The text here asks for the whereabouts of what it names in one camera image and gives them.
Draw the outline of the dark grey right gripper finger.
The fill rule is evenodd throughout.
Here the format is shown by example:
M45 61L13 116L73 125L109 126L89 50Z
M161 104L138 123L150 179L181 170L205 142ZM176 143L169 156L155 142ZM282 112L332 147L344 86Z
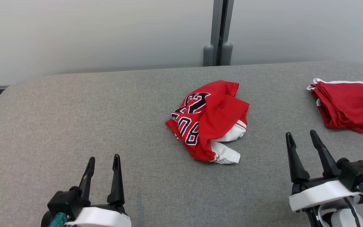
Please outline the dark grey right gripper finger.
M298 183L310 179L309 173L304 169L302 162L296 152L296 143L290 132L285 134L291 182Z
M311 130L310 135L314 148L317 149L320 157L324 170L322 173L323 177L339 177L341 170L338 169L336 161L322 142L321 138L318 136L317 132L315 130Z

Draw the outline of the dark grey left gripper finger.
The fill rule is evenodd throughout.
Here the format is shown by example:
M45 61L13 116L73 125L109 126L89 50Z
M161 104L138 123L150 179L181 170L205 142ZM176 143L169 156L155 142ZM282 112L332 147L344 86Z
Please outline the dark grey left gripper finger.
M89 158L88 164L82 175L81 182L79 184L80 189L82 190L82 198L89 199L90 187L92 182L92 177L95 173L95 157Z
M107 197L107 203L111 205L124 205L125 196L124 196L123 177L122 177L121 161L119 154L115 154L112 170L113 170L113 179L112 179L111 193Z

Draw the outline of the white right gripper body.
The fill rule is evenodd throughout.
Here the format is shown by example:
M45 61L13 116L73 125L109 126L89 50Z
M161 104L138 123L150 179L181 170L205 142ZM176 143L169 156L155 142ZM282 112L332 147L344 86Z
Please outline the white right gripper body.
M292 193L289 205L294 212L325 203L351 197L356 205L362 204L360 192L352 192L337 179L301 179L292 178Z

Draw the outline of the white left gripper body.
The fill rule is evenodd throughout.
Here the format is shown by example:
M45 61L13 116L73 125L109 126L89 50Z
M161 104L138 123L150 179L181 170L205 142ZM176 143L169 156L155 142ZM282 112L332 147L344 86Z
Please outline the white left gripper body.
M132 227L124 205L100 204L82 208L74 221L64 227Z

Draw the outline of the red shorts with white stripes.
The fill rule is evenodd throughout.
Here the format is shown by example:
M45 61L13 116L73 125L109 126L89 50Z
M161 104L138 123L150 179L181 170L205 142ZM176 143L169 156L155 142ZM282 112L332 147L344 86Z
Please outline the red shorts with white stripes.
M316 98L327 128L344 128L363 134L363 82L314 79L307 90Z

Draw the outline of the red jersey with black numbers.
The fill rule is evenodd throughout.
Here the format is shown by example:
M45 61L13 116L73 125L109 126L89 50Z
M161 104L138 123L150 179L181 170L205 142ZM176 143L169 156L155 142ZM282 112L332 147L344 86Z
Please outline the red jersey with black numbers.
M249 103L236 98L239 84L218 80L190 92L165 124L199 161L237 164L241 155L225 145L247 131Z

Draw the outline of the grey metal wall post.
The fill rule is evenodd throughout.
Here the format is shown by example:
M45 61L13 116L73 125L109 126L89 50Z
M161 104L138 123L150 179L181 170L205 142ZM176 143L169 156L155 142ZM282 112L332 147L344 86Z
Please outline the grey metal wall post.
M203 48L203 66L229 66L233 44L228 41L234 0L213 0L210 44Z

